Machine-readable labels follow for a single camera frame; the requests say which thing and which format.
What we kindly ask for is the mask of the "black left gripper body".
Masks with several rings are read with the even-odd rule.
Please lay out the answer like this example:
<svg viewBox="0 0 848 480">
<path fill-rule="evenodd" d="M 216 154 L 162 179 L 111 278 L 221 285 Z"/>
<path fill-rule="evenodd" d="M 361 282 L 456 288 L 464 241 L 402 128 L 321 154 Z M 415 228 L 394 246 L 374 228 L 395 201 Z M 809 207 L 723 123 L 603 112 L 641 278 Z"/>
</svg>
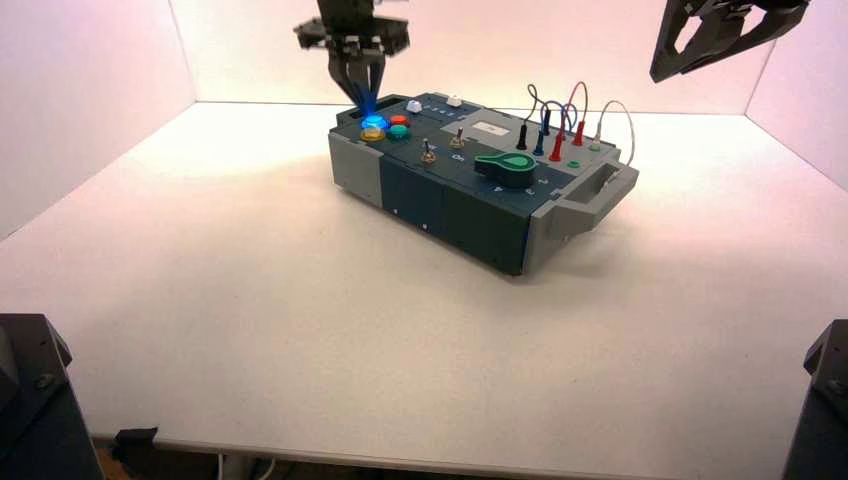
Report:
<svg viewBox="0 0 848 480">
<path fill-rule="evenodd" d="M 378 16 L 374 1 L 320 0 L 319 16 L 294 27 L 303 49 L 322 47 L 340 53 L 356 43 L 360 48 L 376 48 L 394 56 L 410 46 L 409 22 Z"/>
</svg>

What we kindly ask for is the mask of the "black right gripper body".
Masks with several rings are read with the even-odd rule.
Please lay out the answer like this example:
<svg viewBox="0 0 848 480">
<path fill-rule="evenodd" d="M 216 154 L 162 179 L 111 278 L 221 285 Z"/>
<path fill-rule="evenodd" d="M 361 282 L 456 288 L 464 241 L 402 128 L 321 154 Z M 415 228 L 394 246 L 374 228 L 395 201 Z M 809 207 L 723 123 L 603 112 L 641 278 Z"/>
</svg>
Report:
<svg viewBox="0 0 848 480">
<path fill-rule="evenodd" d="M 763 16 L 744 32 L 745 18 L 754 9 Z M 764 43 L 795 28 L 794 1 L 691 1 L 688 13 L 701 20 L 692 41 Z"/>
</svg>

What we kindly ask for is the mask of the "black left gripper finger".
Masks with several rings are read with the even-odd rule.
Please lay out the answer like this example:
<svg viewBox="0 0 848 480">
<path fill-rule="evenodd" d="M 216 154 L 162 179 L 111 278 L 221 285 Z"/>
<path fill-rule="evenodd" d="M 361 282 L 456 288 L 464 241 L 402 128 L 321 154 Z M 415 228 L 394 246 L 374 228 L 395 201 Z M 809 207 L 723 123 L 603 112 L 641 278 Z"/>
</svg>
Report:
<svg viewBox="0 0 848 480">
<path fill-rule="evenodd" d="M 364 110 L 366 94 L 362 90 L 359 67 L 357 59 L 351 61 L 341 49 L 328 50 L 330 77 L 359 110 Z"/>
<path fill-rule="evenodd" d="M 378 48 L 368 48 L 362 51 L 364 70 L 364 109 L 374 110 L 385 69 L 385 55 Z"/>
</svg>

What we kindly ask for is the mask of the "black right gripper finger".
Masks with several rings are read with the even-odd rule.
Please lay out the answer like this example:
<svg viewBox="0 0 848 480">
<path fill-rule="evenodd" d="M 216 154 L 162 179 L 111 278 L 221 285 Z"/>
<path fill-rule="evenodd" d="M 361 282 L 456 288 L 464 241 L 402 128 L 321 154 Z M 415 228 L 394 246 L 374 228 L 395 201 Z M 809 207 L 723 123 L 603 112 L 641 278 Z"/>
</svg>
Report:
<svg viewBox="0 0 848 480">
<path fill-rule="evenodd" d="M 668 1 L 652 59 L 663 82 L 775 40 L 796 27 L 808 1 Z"/>
<path fill-rule="evenodd" d="M 666 2 L 650 67 L 650 76 L 654 83 L 667 80 L 683 70 L 685 56 L 677 50 L 675 42 L 688 18 L 685 1 Z"/>
</svg>

